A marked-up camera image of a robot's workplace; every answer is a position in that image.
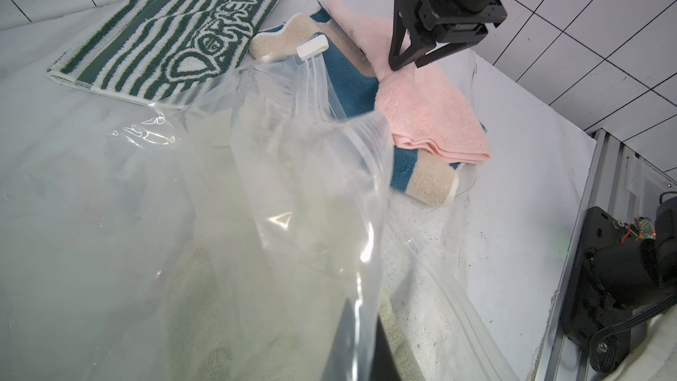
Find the pink towel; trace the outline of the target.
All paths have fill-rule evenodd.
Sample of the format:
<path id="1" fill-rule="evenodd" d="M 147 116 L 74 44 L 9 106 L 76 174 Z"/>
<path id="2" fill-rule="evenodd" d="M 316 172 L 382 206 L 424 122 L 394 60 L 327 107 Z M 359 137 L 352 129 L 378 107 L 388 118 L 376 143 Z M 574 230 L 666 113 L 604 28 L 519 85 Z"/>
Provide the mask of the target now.
<path id="1" fill-rule="evenodd" d="M 375 72 L 375 108 L 386 116 L 395 146 L 423 150 L 446 163 L 477 165 L 490 158 L 488 137 L 469 101 L 438 66 L 391 70 L 390 21 L 355 12 L 341 0 L 326 5 Z"/>

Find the pale green towel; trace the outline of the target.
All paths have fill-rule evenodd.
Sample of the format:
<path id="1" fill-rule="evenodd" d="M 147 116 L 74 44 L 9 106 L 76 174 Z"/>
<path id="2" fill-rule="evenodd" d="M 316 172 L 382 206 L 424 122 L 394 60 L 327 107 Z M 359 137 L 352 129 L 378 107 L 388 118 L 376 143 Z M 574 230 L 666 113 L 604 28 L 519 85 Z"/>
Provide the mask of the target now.
<path id="1" fill-rule="evenodd" d="M 391 146 L 380 121 L 190 123 L 180 163 L 195 244 L 163 302 L 172 380 L 370 380 L 382 320 L 402 380 L 421 369 L 381 288 Z"/>

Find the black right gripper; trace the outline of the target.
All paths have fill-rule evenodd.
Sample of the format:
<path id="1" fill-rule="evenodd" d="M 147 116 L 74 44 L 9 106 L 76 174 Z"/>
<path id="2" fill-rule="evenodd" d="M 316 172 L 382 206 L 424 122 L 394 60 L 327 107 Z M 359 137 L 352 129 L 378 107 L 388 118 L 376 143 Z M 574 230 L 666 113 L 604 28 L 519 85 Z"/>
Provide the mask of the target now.
<path id="1" fill-rule="evenodd" d="M 394 0 L 391 70 L 413 62 L 421 68 L 470 49 L 485 37 L 455 37 L 482 35 L 486 26 L 498 28 L 507 17 L 504 0 Z"/>

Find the clear plastic vacuum bag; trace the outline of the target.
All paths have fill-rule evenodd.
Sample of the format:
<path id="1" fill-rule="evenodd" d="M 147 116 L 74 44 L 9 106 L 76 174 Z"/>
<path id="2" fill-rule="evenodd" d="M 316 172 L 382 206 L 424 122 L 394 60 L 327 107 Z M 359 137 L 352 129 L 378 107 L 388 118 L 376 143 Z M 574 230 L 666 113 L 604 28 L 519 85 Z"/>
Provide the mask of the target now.
<path id="1" fill-rule="evenodd" d="M 1 93 L 4 380 L 512 380 L 324 36 L 130 105 Z"/>

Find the teal and beige towel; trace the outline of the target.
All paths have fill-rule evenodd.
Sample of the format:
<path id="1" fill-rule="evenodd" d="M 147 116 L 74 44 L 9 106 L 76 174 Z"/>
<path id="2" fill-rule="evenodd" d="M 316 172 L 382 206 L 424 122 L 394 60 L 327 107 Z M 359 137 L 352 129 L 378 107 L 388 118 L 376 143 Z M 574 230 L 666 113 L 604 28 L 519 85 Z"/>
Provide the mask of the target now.
<path id="1" fill-rule="evenodd" d="M 296 52 L 298 45 L 325 35 L 329 49 L 324 62 L 342 109 L 347 117 L 375 109 L 379 82 L 366 56 L 323 8 L 296 14 L 287 23 L 259 32 L 250 43 L 253 58 L 278 58 Z M 458 190 L 455 164 L 442 162 L 421 150 L 394 149 L 391 187 L 429 206 L 445 206 Z"/>

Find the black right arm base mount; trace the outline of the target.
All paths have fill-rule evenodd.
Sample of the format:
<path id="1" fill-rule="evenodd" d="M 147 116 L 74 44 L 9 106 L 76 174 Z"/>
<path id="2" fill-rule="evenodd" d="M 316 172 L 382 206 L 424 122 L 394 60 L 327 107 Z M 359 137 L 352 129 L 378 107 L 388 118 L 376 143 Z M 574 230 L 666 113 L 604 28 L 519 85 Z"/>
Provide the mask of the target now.
<path id="1" fill-rule="evenodd" d="M 619 222 L 586 211 L 559 325 L 595 372 L 613 372 L 631 330 L 676 305 L 676 194 L 664 192 L 654 219 Z"/>

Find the green white striped towel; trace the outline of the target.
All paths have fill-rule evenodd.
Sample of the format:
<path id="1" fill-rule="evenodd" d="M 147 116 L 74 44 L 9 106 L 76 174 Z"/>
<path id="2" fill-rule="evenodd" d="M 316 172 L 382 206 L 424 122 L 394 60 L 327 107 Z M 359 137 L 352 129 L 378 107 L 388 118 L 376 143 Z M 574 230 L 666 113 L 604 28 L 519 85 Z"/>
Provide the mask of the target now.
<path id="1" fill-rule="evenodd" d="M 126 102 L 167 102 L 238 67 L 279 1 L 128 0 L 48 75 Z"/>

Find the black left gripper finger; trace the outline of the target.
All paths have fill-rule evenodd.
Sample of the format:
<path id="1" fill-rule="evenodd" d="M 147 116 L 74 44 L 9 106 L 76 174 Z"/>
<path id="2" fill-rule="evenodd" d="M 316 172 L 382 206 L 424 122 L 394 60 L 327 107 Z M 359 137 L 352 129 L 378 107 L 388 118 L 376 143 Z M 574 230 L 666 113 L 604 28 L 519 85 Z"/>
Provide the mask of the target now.
<path id="1" fill-rule="evenodd" d="M 382 320 L 377 321 L 376 342 L 370 374 L 371 381 L 401 381 Z"/>

